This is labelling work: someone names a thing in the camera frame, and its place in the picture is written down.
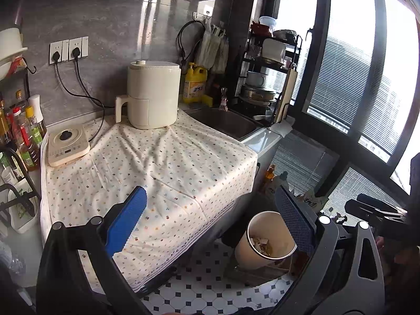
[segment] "tile floor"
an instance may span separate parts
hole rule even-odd
[[[257,287],[223,278],[233,249],[216,241],[200,256],[192,257],[184,271],[142,299],[154,315],[166,312],[204,315],[233,314],[243,307],[273,307],[293,283],[283,275]]]

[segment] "power cord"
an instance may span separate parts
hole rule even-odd
[[[176,41],[177,41],[178,48],[179,48],[179,56],[181,57],[181,69],[185,66],[188,58],[195,51],[196,47],[199,45],[199,43],[203,39],[203,34],[202,34],[201,37],[200,37],[200,40],[195,43],[195,45],[192,47],[192,50],[190,51],[190,53],[187,56],[185,56],[186,55],[185,49],[182,45],[182,32],[184,31],[184,29],[186,27],[188,27],[189,25],[192,25],[193,23],[200,23],[201,26],[203,26],[203,34],[204,34],[205,29],[206,29],[206,27],[204,26],[204,24],[201,21],[191,20],[191,21],[187,22],[184,26],[182,26],[182,28],[179,30],[178,35],[176,36]]]
[[[71,94],[72,96],[75,96],[75,97],[83,97],[83,98],[89,98],[91,101],[93,101],[93,100],[95,100],[95,101],[98,101],[99,103],[100,103],[100,107],[102,107],[102,122],[101,122],[101,125],[99,126],[99,129],[98,129],[98,131],[96,132],[96,134],[95,135],[93,135],[93,137],[89,140],[89,142],[91,142],[91,141],[93,141],[93,139],[98,135],[98,133],[101,131],[101,129],[102,129],[102,125],[104,124],[104,119],[105,119],[105,107],[104,107],[104,105],[102,104],[102,102],[100,101],[100,100],[98,100],[97,98],[94,98],[94,97],[92,97],[92,96],[84,96],[84,95],[78,95],[78,94],[75,94],[75,93],[72,93],[72,92],[70,92],[69,90],[67,90],[67,88],[66,88],[66,86],[64,85],[64,83],[62,82],[62,79],[61,79],[61,76],[60,76],[60,71],[58,70],[58,60],[59,60],[59,58],[60,58],[60,54],[56,51],[54,54],[53,54],[53,56],[52,56],[52,58],[53,58],[53,60],[54,60],[54,63],[55,63],[55,68],[57,69],[57,75],[58,75],[58,79],[60,80],[60,83],[61,83],[61,85],[62,85],[62,87],[64,87],[64,90],[66,90],[69,94]]]
[[[96,99],[96,98],[93,98],[93,97],[90,95],[89,91],[87,90],[87,88],[86,88],[86,87],[85,87],[85,85],[83,84],[83,81],[82,81],[81,76],[80,76],[80,71],[79,71],[79,68],[78,68],[78,57],[79,57],[79,55],[80,55],[80,49],[79,49],[78,47],[76,47],[76,48],[73,50],[72,54],[73,54],[73,56],[74,56],[74,58],[75,58],[75,60],[76,60],[77,78],[79,79],[79,82],[80,82],[80,84],[81,84],[82,88],[85,90],[86,94],[87,94],[87,95],[91,98],[91,101],[93,102],[93,104],[97,105],[98,107],[104,107],[104,108],[107,108],[107,109],[115,109],[115,107],[110,107],[110,106],[108,106],[108,105],[100,105],[100,104],[98,104],[98,103],[95,101],[95,99]]]

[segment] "kitchen sink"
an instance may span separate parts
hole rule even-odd
[[[234,111],[222,111],[218,108],[187,110],[186,113],[195,120],[241,141],[261,129],[257,122]]]

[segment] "trash can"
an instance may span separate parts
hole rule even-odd
[[[251,237],[268,239],[272,248],[271,257],[257,251]],[[280,213],[265,211],[256,214],[248,223],[235,249],[235,258],[245,270],[254,270],[290,256],[297,248]]]

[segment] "yellow bottle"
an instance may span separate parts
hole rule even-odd
[[[193,69],[193,62],[188,63],[190,68],[185,76],[184,93],[182,100],[184,103],[201,102],[204,93],[204,86],[207,81],[207,70],[204,67]]]

